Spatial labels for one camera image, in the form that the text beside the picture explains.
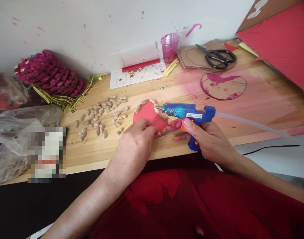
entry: scissors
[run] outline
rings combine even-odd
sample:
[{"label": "scissors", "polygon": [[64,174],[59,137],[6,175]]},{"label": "scissors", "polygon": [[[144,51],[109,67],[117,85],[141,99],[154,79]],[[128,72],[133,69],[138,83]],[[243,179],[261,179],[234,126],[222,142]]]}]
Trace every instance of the scissors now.
[{"label": "scissors", "polygon": [[[206,61],[210,64],[210,66],[212,66],[215,69],[224,70],[224,69],[228,68],[229,63],[233,63],[236,61],[236,56],[229,50],[223,50],[223,49],[222,50],[210,50],[210,49],[207,49],[206,47],[200,46],[198,44],[196,44],[196,46],[206,53],[206,55],[205,55]],[[232,58],[232,60],[225,58],[220,53],[228,54]],[[217,60],[217,61],[223,63],[224,66],[217,66],[217,65],[213,64],[211,59],[214,59],[214,60]]]}]

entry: glue gun nozzle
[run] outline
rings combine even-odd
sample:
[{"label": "glue gun nozzle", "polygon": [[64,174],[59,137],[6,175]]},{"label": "glue gun nozzle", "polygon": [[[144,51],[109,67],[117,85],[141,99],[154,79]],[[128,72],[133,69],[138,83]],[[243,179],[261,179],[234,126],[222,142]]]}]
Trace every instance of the glue gun nozzle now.
[{"label": "glue gun nozzle", "polygon": [[154,108],[158,109],[158,110],[161,110],[162,109],[162,106],[154,106]]}]

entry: black scissors handle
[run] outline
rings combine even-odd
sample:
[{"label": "black scissors handle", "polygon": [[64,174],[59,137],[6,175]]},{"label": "black scissors handle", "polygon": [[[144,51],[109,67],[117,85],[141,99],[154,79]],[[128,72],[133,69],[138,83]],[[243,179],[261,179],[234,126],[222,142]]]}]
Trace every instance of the black scissors handle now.
[{"label": "black scissors handle", "polygon": [[[220,53],[228,54],[232,58],[232,60],[225,58]],[[218,69],[218,70],[224,70],[224,69],[228,68],[229,63],[233,63],[236,61],[236,56],[233,54],[233,52],[231,52],[229,50],[224,50],[224,49],[210,50],[210,51],[206,52],[205,59],[209,63],[209,65],[212,66],[213,68]],[[214,59],[214,60],[217,60],[217,61],[223,63],[224,66],[217,66],[217,65],[213,64],[211,59]]]}]

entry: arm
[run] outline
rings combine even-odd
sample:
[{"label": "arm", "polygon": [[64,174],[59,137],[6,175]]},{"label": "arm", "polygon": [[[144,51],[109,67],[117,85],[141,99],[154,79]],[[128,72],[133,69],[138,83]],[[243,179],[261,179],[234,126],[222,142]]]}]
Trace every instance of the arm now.
[{"label": "arm", "polygon": [[[167,130],[176,131],[181,127],[181,125],[176,124],[177,121],[174,120],[171,126],[167,127]],[[216,123],[204,122],[201,124],[201,127],[199,127],[188,118],[185,118],[184,125],[188,133],[173,137],[173,140],[190,140],[191,134],[193,134],[199,142],[202,154],[206,159],[238,175],[261,183],[304,203],[304,190],[275,177],[249,158],[240,155]]]},{"label": "arm", "polygon": [[85,236],[143,170],[156,133],[157,129],[147,119],[140,119],[123,132],[106,169],[61,214],[42,239]]}]

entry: hand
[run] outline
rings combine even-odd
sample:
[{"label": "hand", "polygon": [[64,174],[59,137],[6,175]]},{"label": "hand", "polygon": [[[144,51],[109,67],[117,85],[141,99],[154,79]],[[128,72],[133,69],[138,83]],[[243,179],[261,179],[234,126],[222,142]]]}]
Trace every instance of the hand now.
[{"label": "hand", "polygon": [[121,134],[107,170],[114,180],[128,186],[143,170],[158,130],[148,119],[139,119]]},{"label": "hand", "polygon": [[[191,134],[199,142],[202,155],[221,166],[232,168],[240,154],[233,148],[226,136],[216,123],[203,122],[201,127],[197,126],[190,119],[185,118],[184,126],[188,131],[173,137],[175,141],[190,140]],[[180,120],[174,120],[171,126],[167,126],[168,131],[177,131],[181,127]]]}]

